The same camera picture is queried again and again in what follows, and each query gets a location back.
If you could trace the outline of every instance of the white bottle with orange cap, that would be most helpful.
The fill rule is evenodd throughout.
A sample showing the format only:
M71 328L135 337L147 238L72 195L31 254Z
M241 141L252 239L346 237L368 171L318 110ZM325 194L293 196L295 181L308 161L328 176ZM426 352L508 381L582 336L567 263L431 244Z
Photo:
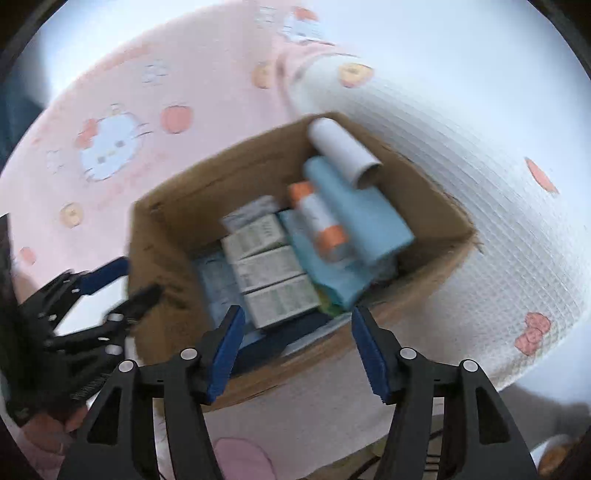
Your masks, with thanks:
M346 258L351 252L347 233L314 191L313 185L309 181L293 183L290 185L290 197L320 255L330 262Z

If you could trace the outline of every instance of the orange cap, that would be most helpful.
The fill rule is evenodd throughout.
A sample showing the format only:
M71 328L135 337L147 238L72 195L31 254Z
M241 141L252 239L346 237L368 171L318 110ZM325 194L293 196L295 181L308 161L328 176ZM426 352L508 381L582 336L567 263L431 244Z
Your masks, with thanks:
M326 230L322 230L316 237L316 246L323 255L328 255L333 248L347 243L349 238L340 225L333 225Z
M314 187L309 181L301 181L299 183L292 183L290 185L290 198L294 207L297 207L297 204L301 199L313 193Z

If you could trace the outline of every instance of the white box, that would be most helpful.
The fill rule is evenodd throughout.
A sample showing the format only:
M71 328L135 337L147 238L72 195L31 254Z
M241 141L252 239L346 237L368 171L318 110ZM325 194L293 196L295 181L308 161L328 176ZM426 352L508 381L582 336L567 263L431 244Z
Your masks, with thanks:
M222 239L223 250L230 263L286 243L285 232L274 214L265 215Z
M292 247L280 247L232 264L242 293L304 274Z
M252 323L264 328L320 305L308 275L301 275L245 295Z

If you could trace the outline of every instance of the pink slipper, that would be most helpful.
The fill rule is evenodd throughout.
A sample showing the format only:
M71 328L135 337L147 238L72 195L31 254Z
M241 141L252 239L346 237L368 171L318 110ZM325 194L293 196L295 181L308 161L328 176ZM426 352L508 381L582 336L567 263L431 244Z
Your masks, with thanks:
M213 451L226 480L277 480L267 454L248 440L219 439Z

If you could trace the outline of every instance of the hello kitty print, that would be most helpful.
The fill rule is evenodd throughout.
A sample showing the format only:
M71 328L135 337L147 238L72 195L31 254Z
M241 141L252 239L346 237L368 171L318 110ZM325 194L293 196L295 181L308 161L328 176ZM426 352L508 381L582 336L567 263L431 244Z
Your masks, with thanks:
M146 124L131 113L113 105L109 116L89 119L78 134L74 145L79 150L84 177L88 181L106 180L138 153Z

